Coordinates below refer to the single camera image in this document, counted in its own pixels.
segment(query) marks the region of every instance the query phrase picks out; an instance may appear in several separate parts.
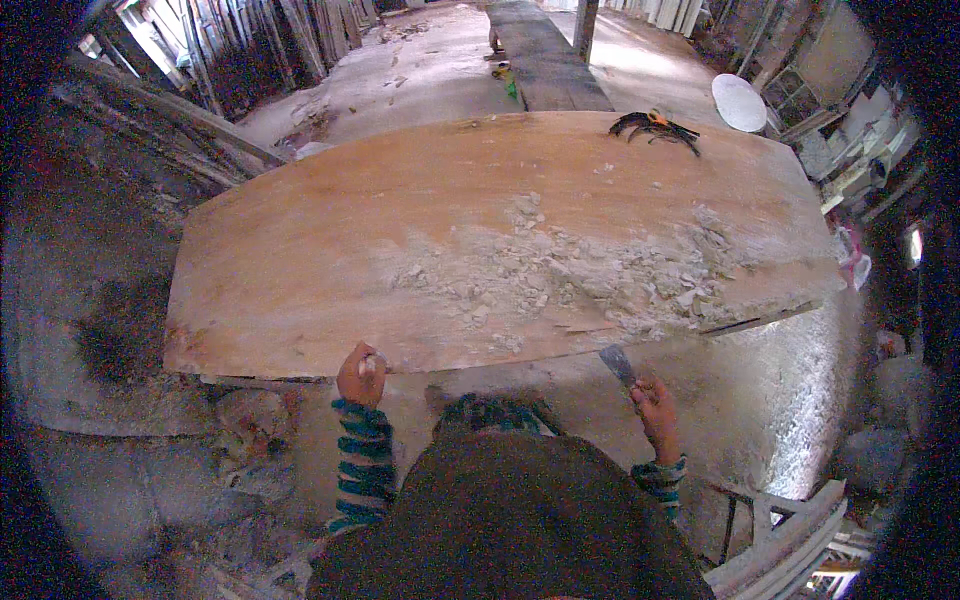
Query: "wooden board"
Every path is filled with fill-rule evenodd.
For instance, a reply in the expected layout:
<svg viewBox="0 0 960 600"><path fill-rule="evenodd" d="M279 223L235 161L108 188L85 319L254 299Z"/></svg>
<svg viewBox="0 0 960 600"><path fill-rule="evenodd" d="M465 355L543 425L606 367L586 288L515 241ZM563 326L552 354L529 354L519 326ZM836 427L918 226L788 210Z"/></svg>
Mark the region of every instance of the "wooden board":
<svg viewBox="0 0 960 600"><path fill-rule="evenodd" d="M573 46L533 2L495 2L487 16L527 110L613 110Z"/></svg>
<svg viewBox="0 0 960 600"><path fill-rule="evenodd" d="M755 258L723 291L728 302L761 300L748 319L835 289L827 228L790 148L685 123L702 134L697 158L682 144L610 137L613 120L530 112L384 133L198 206L171 288L165 367L332 375L362 339L400 370L426 372L629 343L599 301L564 308L551 300L533 319L513 319L501 303L476 326L449 294L396 287L421 256L438 273L465 261L492 265L492 237L515 235L508 213L517 194L531 191L545 219L531 235L562 227L594 246L671 239L697 222L697 204L715 210L731 243ZM494 335L521 337L522 348L504 349Z"/></svg>

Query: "striped sweater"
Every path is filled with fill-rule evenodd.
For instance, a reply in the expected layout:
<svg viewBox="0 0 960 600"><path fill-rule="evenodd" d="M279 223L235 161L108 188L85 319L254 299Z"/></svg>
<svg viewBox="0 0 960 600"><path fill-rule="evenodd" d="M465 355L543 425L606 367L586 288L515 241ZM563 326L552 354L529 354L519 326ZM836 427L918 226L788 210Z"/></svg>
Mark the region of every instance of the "striped sweater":
<svg viewBox="0 0 960 600"><path fill-rule="evenodd" d="M382 411L350 403L342 397L334 400L332 406L340 415L345 431L337 441L342 458L337 483L337 514L326 523L330 534L336 535L383 519L396 495L396 467L394 428ZM516 426L505 420L499 428L511 430ZM520 431L538 435L530 426ZM670 522L676 525L680 511L678 488L686 476L686 455L669 467L656 463L637 465L631 469L631 476L657 499Z"/></svg>

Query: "white round object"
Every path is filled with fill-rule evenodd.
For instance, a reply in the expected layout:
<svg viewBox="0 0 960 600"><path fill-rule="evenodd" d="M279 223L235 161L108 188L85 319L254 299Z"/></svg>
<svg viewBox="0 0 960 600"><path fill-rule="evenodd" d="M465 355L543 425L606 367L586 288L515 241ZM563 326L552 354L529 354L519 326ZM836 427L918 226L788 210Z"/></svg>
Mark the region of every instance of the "white round object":
<svg viewBox="0 0 960 600"><path fill-rule="evenodd" d="M713 101L723 120L736 130L758 132L767 123L767 107L756 90L730 73L713 78Z"/></svg>

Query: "person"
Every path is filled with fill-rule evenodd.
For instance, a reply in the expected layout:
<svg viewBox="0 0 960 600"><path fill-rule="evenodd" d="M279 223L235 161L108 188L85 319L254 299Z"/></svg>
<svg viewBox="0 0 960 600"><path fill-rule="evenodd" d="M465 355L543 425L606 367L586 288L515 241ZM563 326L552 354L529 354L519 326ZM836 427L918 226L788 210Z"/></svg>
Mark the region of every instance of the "person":
<svg viewBox="0 0 960 600"><path fill-rule="evenodd" d="M336 517L307 598L712 598L670 520L686 457L655 377L630 391L657 452L624 472L502 396L467 394L395 493L386 367L360 343L337 377Z"/></svg>

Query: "left hand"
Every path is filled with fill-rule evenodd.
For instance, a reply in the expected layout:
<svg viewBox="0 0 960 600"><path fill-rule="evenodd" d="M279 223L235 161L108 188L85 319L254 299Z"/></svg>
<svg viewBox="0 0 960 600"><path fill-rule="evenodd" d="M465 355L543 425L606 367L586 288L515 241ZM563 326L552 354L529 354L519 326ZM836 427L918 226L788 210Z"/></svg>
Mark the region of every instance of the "left hand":
<svg viewBox="0 0 960 600"><path fill-rule="evenodd" d="M367 359L373 357L374 369L367 369ZM387 364L377 355L376 348L363 342L357 344L337 375L340 396L354 404L376 408L383 398L383 386L387 381Z"/></svg>

